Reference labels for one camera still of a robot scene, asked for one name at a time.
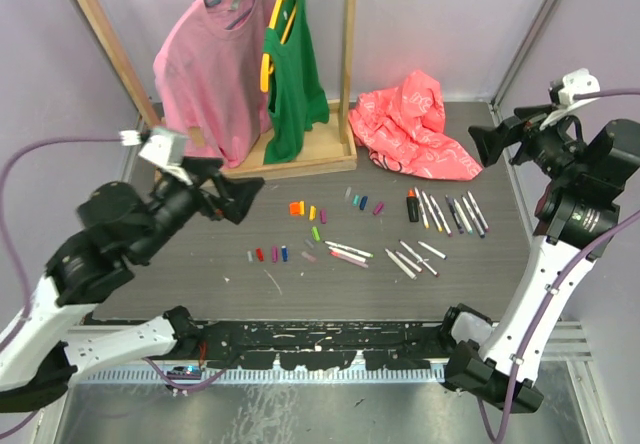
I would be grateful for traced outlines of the orange highlighter cap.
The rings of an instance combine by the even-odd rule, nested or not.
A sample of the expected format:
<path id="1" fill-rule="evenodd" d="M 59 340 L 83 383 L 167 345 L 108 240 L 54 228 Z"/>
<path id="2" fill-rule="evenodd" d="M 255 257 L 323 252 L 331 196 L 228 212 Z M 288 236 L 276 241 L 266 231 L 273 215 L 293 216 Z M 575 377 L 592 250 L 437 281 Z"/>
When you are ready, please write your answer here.
<path id="1" fill-rule="evenodd" d="M 291 216 L 301 216 L 299 212 L 299 201 L 291 202 L 289 204 L 289 214 Z"/>

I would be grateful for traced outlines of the dark purple pen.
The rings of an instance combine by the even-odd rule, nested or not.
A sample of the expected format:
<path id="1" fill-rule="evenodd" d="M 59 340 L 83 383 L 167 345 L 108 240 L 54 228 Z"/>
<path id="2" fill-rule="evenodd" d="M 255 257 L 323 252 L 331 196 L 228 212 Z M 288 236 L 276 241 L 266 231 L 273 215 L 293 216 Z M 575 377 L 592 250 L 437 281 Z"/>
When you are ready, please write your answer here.
<path id="1" fill-rule="evenodd" d="M 454 220 L 454 223 L 455 223 L 455 226 L 456 226 L 458 232 L 460 234 L 464 234 L 465 233 L 465 228 L 464 228 L 464 225 L 463 225 L 463 223 L 462 223 L 462 221 L 460 219 L 460 215 L 459 215 L 459 213 L 458 213 L 458 211 L 457 211 L 457 209 L 455 207 L 453 199 L 449 195 L 446 195 L 445 196 L 445 200 L 446 200 L 447 206 L 448 206 L 449 211 L 450 211 L 450 213 L 452 215 L 452 218 Z"/>

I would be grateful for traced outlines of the navy capped white marker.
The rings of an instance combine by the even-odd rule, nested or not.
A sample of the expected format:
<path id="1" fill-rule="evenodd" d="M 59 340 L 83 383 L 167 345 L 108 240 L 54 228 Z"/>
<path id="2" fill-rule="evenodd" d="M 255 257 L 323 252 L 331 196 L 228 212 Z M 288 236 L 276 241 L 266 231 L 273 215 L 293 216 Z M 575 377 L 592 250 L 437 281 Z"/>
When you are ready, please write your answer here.
<path id="1" fill-rule="evenodd" d="M 469 217 L 471 219 L 471 222 L 473 223 L 477 235 L 481 238 L 484 239 L 486 237 L 486 232 L 482 226 L 482 224 L 480 223 L 480 220 L 478 219 L 475 211 L 473 210 L 470 201 L 467 199 L 467 197 L 465 195 L 462 195 L 462 201 L 463 204 L 466 208 L 467 213 L 469 214 Z"/>

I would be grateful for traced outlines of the green marker cap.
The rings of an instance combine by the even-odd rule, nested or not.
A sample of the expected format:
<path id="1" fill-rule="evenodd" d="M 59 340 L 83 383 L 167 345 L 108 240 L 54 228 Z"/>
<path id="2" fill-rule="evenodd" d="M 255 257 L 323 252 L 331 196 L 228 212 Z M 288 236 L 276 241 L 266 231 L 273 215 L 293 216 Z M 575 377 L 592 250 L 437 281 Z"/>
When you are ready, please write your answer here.
<path id="1" fill-rule="evenodd" d="M 316 242 L 320 242 L 321 241 L 321 237 L 320 237 L 320 233 L 319 233 L 318 228 L 316 226 L 313 226 L 311 228 L 311 232 L 312 232 L 312 236 L 313 236 L 314 240 Z"/>

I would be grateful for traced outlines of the yellow capped marker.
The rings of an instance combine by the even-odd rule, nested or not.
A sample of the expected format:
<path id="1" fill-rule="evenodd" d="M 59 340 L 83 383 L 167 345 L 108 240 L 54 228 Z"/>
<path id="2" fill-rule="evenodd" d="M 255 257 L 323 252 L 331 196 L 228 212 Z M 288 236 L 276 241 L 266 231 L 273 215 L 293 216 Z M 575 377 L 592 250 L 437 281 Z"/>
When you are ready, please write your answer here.
<path id="1" fill-rule="evenodd" d="M 433 222 L 437 228 L 437 230 L 442 233 L 444 231 L 444 227 L 442 225 L 442 221 L 438 215 L 438 212 L 436 210 L 434 201 L 432 200 L 431 196 L 429 194 L 427 194 L 425 191 L 422 192 L 422 197 L 425 200 L 428 212 L 430 213 Z"/>

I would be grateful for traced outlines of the yellow capped white pen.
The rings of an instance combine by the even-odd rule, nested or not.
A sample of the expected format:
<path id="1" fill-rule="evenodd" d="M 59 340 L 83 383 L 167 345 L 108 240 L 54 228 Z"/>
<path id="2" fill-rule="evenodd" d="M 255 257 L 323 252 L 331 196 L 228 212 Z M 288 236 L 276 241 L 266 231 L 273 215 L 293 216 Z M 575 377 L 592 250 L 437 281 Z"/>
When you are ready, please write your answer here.
<path id="1" fill-rule="evenodd" d="M 427 212 L 426 212 L 426 208 L 425 208 L 425 205 L 424 205 L 424 202 L 422 200 L 422 196 L 421 196 L 421 193 L 420 193 L 420 190 L 418 189 L 418 187 L 414 187 L 414 192 L 415 192 L 416 198 L 418 200 L 419 213 L 420 213 L 421 220 L 422 220 L 422 223 L 424 225 L 424 228 L 425 229 L 429 229 L 430 228 L 430 223 L 429 223 Z"/>

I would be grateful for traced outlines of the black highlighter body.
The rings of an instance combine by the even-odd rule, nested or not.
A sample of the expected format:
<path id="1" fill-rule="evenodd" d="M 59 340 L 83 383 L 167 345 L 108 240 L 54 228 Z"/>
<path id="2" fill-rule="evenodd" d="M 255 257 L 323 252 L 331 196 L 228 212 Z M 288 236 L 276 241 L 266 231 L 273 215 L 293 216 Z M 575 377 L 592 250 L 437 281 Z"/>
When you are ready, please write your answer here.
<path id="1" fill-rule="evenodd" d="M 408 190 L 408 194 L 406 197 L 406 206 L 409 221 L 412 223 L 419 222 L 419 201 L 413 189 Z"/>

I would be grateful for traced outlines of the clear pink pen cap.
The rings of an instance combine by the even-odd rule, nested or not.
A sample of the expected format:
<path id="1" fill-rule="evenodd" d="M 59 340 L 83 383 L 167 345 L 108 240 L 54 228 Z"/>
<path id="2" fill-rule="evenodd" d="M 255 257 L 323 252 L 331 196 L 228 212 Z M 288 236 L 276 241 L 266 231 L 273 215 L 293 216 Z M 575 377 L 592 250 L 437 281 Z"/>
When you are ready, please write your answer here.
<path id="1" fill-rule="evenodd" d="M 317 262 L 317 258 L 306 251 L 301 252 L 301 256 L 309 262 Z"/>

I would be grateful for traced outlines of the grey capped white marker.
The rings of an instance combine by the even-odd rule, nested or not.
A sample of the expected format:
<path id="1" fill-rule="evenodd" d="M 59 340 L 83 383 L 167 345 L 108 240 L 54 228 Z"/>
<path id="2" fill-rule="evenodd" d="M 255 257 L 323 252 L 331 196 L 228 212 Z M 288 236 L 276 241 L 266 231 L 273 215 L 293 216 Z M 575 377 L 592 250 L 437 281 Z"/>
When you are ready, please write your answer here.
<path id="1" fill-rule="evenodd" d="M 344 250 L 341 250 L 341 249 L 337 249 L 337 248 L 334 248 L 334 247 L 329 247 L 329 250 L 330 250 L 330 252 L 331 251 L 336 251 L 338 253 L 343 253 L 343 254 L 346 254 L 347 256 L 354 257 L 356 259 L 366 260 L 365 257 L 359 256 L 359 255 L 356 255 L 356 254 L 352 254 L 350 252 L 347 252 L 347 251 L 344 251 Z"/>

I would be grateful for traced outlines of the pink pen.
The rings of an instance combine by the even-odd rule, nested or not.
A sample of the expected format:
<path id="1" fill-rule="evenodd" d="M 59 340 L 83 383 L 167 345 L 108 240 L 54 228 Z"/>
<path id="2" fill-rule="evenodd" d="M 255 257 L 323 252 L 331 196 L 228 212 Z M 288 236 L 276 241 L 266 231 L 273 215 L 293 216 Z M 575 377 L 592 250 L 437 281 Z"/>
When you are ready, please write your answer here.
<path id="1" fill-rule="evenodd" d="M 366 263 L 366 260 L 356 259 L 354 257 L 350 257 L 350 256 L 347 256 L 346 254 L 338 253 L 336 251 L 331 251 L 330 255 L 332 257 L 338 258 L 340 260 L 343 260 L 345 262 L 348 262 L 350 264 L 356 265 L 356 266 L 361 267 L 361 268 L 368 268 L 369 267 L 369 265 Z"/>

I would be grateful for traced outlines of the green capped marker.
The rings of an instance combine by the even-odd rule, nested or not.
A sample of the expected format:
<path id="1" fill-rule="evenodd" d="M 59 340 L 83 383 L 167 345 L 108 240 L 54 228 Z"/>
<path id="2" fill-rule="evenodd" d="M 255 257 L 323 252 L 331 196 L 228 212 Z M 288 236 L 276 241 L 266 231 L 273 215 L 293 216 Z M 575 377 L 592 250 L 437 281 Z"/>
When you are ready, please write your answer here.
<path id="1" fill-rule="evenodd" d="M 344 251 L 347 251 L 347 252 L 350 252 L 352 254 L 356 254 L 356 255 L 359 255 L 359 256 L 362 256 L 362 257 L 365 257 L 365 258 L 373 258 L 374 257 L 374 254 L 371 253 L 371 252 L 368 252 L 368 251 L 365 251 L 365 250 L 361 250 L 361 249 L 357 249 L 357 248 L 354 248 L 354 247 L 351 247 L 351 246 L 348 246 L 348 245 L 339 244 L 339 243 L 336 243 L 336 242 L 333 242 L 333 241 L 328 241 L 328 240 L 325 240 L 324 243 L 326 245 L 330 246 L 330 247 L 341 249 L 341 250 L 344 250 Z"/>

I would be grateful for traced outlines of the brown marker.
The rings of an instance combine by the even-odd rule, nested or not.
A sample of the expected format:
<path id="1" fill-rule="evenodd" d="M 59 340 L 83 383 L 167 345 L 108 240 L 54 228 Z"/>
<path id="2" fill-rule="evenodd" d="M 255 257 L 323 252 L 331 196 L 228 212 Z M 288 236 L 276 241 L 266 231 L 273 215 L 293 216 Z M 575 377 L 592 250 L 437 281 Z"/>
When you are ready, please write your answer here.
<path id="1" fill-rule="evenodd" d="M 409 244 L 407 244 L 403 240 L 400 240 L 399 243 L 416 260 L 417 264 L 422 265 L 425 269 L 427 269 L 435 277 L 439 277 L 440 276 L 440 273 L 438 271 L 436 271 L 429 264 L 428 260 L 423 258 L 420 254 L 418 254 Z"/>

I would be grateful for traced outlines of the red capped marker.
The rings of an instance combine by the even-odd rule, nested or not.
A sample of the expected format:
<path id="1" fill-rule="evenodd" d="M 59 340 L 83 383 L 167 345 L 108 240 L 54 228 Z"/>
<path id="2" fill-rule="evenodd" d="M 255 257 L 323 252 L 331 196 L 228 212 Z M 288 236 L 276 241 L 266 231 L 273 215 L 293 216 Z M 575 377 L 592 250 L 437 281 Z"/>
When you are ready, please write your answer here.
<path id="1" fill-rule="evenodd" d="M 416 263 L 412 262 L 412 261 L 411 261 L 411 260 L 410 260 L 406 255 L 405 255 L 405 254 L 403 254 L 403 253 L 402 253 L 402 252 L 400 252 L 400 251 L 396 251 L 396 255 L 397 255 L 397 256 L 398 256 L 398 257 L 399 257 L 399 258 L 400 258 L 400 259 L 401 259 L 405 264 L 407 264 L 407 265 L 408 265 L 408 266 L 409 266 L 413 271 L 415 271 L 416 273 L 422 273 L 422 268 L 421 268 L 418 264 L 416 264 Z"/>

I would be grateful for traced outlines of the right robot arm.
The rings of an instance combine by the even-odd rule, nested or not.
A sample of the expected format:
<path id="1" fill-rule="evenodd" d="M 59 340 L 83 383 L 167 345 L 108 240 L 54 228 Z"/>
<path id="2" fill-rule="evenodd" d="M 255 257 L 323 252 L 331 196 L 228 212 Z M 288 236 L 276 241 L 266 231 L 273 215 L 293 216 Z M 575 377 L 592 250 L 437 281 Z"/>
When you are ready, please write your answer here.
<path id="1" fill-rule="evenodd" d="M 506 413 L 533 413 L 544 348 L 567 301 L 603 255 L 619 222 L 616 198 L 639 168 L 639 125 L 608 122 L 585 142 L 581 122 L 564 115 L 547 123 L 548 106 L 518 108 L 498 126 L 468 132 L 483 166 L 517 145 L 512 165 L 536 164 L 550 181 L 539 199 L 525 272 L 499 323 L 459 304 L 438 334 L 449 356 L 447 389 L 466 391 Z"/>

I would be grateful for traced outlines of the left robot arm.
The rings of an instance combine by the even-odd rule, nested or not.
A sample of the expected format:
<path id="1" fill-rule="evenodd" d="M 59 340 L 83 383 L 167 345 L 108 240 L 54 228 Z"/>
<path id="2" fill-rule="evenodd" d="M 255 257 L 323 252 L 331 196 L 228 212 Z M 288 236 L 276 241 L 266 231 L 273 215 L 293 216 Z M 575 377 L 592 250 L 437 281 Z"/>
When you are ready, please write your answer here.
<path id="1" fill-rule="evenodd" d="M 180 179 L 163 172 L 147 199 L 128 183 L 102 185 L 80 205 L 83 225 L 47 262 L 31 310 L 1 352 L 1 410 L 36 411 L 84 377 L 111 365 L 172 354 L 194 357 L 201 331 L 177 306 L 127 331 L 84 344 L 68 330 L 134 278 L 195 215 L 239 224 L 265 184 L 261 177 L 230 179 L 219 159 L 186 158 Z"/>

